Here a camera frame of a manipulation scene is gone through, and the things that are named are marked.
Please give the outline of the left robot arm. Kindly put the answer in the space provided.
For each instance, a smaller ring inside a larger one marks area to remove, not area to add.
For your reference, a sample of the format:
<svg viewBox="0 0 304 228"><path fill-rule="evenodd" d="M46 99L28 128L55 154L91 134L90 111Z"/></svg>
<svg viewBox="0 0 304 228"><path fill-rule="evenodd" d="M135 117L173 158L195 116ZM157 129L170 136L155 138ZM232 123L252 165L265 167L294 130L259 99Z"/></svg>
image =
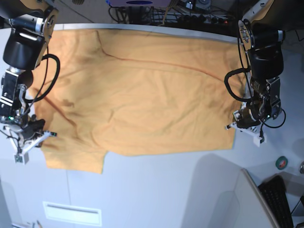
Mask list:
<svg viewBox="0 0 304 228"><path fill-rule="evenodd" d="M257 127L268 126L269 119L285 112L281 107L279 77L284 69L281 45L285 33L271 25L275 5L273 0L260 0L238 20L238 53L246 58L247 66L228 72L224 78L228 93L242 102L241 108L233 113L233 122L225 128L249 134L257 146L266 141L263 130ZM229 79L241 73L249 98L237 96L229 85Z"/></svg>

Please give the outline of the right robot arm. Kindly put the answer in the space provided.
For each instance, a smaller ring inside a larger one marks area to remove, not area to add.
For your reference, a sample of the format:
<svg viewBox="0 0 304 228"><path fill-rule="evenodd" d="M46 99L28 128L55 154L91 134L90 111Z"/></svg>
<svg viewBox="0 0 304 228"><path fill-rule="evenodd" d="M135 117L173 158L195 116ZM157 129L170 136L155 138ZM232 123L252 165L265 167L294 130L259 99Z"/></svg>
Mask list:
<svg viewBox="0 0 304 228"><path fill-rule="evenodd" d="M48 52L57 20L58 9L45 0L2 0L0 16L7 19L11 32L3 53L8 69L1 78L0 122L17 155L28 152L55 133L44 131L45 120L30 116L32 105L42 100L53 88L60 72L59 58ZM53 59L56 72L45 92L33 99L26 91L33 83L32 71L41 61Z"/></svg>

